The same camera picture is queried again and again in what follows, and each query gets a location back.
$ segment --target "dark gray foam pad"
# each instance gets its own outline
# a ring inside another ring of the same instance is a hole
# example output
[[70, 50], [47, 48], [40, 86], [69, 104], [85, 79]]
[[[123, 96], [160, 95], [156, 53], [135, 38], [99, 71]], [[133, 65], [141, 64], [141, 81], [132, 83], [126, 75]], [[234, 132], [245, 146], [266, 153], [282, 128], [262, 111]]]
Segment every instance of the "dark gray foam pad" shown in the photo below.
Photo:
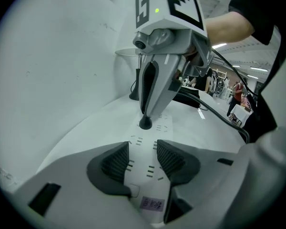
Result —
[[[116, 228], [117, 222], [119, 227], [125, 229], [151, 228], [127, 196], [107, 195], [94, 186], [87, 176], [87, 167], [93, 158], [119, 146], [124, 146], [124, 143], [61, 157], [26, 181], [13, 197], [23, 208], [35, 213], [29, 204], [46, 184], [54, 183], [61, 188], [49, 204], [44, 217], [38, 217], [39, 220], [51, 222], [58, 228], [108, 229]], [[116, 180], [108, 179], [111, 180], [109, 184], [114, 181], [121, 185]]]
[[225, 177], [236, 154], [199, 149], [180, 143], [158, 140], [158, 160], [172, 182], [164, 222], [189, 212]]
[[87, 165], [87, 176], [91, 183], [108, 195], [131, 196], [124, 186], [124, 175], [129, 163], [128, 142], [93, 158]]

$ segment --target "sticker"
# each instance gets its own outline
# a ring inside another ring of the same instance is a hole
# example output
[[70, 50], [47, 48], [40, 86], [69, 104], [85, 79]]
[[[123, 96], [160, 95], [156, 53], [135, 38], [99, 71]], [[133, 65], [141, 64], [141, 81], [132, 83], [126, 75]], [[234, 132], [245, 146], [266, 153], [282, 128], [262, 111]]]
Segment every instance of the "sticker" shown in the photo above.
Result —
[[167, 0], [171, 15], [204, 30], [197, 0]]
[[198, 113], [202, 119], [205, 119], [204, 114], [201, 112], [201, 109], [198, 109]]
[[164, 203], [164, 199], [148, 198], [143, 196], [140, 208], [162, 212], [164, 208]]
[[170, 55], [167, 54], [167, 55], [166, 55], [166, 58], [165, 58], [165, 61], [164, 61], [164, 64], [167, 64], [167, 63], [168, 63], [169, 58], [170, 58]]

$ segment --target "white table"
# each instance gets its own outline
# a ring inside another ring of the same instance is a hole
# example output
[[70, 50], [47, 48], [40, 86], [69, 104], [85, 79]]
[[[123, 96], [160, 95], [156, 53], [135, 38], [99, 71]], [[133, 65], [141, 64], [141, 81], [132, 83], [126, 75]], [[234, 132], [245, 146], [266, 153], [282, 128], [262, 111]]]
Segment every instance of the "white table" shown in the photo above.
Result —
[[[227, 118], [209, 94], [199, 91], [199, 95], [201, 100]], [[198, 109], [176, 101], [171, 101], [165, 110], [173, 120], [171, 141], [233, 153], [237, 153], [245, 144], [236, 130], [211, 111], [201, 110], [200, 113], [204, 115], [202, 119]], [[139, 101], [131, 100], [128, 95], [109, 103], [74, 127], [48, 154], [38, 171], [60, 157], [125, 141], [125, 132], [140, 112]]]
[[245, 107], [240, 106], [238, 104], [235, 105], [235, 107], [231, 111], [231, 114], [234, 114], [241, 121], [241, 125], [240, 125], [241, 127], [245, 125], [251, 113], [252, 112], [246, 111]]

